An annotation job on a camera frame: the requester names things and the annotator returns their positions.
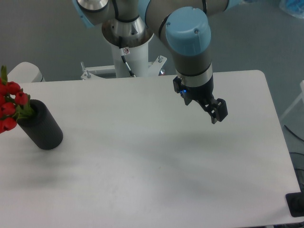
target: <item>black cylinder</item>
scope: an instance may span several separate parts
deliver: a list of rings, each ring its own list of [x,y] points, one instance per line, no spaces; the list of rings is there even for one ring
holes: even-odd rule
[[[31,140],[43,150],[56,148],[63,139],[63,133],[46,105],[39,100],[30,100],[36,114],[29,119],[19,119],[18,125]]]

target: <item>blue joint cap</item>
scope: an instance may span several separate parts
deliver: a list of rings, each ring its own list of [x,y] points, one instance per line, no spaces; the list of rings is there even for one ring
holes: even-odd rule
[[[150,0],[139,0],[138,1],[138,14],[145,24],[146,24],[146,11],[148,9],[149,3],[150,3]]]
[[[83,11],[80,9],[77,0],[72,0],[73,5],[75,6],[75,9],[77,11],[77,13],[79,14],[82,22],[85,24],[85,26],[87,28],[92,28],[94,27],[94,25],[89,21],[89,19],[85,16],[85,14],[83,13]]]
[[[241,2],[241,0],[229,0],[227,8],[225,10],[228,10],[236,5],[238,5]]]
[[[184,7],[174,11],[166,22],[170,47],[185,56],[195,56],[207,49],[211,31],[206,14],[198,8]]]

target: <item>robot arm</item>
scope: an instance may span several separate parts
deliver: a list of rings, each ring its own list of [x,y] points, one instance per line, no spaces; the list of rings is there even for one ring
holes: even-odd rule
[[[110,35],[119,38],[121,42],[118,46],[140,45],[138,41],[147,33],[140,25],[144,22],[149,31],[151,30],[172,53],[177,71],[177,77],[173,80],[174,90],[181,95],[185,104],[190,104],[192,100],[198,102],[211,116],[213,124],[217,121],[221,122],[228,115],[225,100],[215,99],[212,94],[211,31],[207,16],[223,12],[239,4],[240,0],[73,0],[73,2],[87,26],[114,19],[116,24],[112,27],[115,29],[111,30]]]
[[[139,0],[139,13],[173,56],[177,77],[174,90],[188,105],[192,100],[215,124],[227,115],[226,102],[215,99],[207,15],[237,5],[239,0]]]

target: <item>red flower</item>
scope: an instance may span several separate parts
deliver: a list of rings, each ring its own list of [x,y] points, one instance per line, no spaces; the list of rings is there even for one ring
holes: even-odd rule
[[[28,95],[20,91],[16,94],[15,102],[18,105],[25,105],[28,102]]]
[[[0,120],[0,134],[5,132],[4,128],[3,128],[3,120]]]
[[[14,115],[15,114],[15,105],[12,102],[7,102],[3,104],[0,108],[4,115]]]
[[[10,131],[11,129],[15,128],[16,125],[17,125],[16,120],[14,120],[11,117],[8,117],[5,120],[3,120],[2,129],[4,129],[5,131]]]
[[[0,95],[0,107],[5,103],[4,96]]]
[[[12,95],[16,95],[16,93],[19,92],[21,89],[16,82],[8,82],[6,86],[8,88],[9,93]]]
[[[0,84],[0,95],[5,96],[8,93],[8,89],[5,85]]]

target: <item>tabletop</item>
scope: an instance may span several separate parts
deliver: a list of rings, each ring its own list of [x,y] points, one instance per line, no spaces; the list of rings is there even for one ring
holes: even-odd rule
[[[228,116],[213,125],[173,76],[21,84],[64,139],[42,151],[17,126],[0,136],[0,227],[239,228],[302,222],[265,76],[215,73]]]

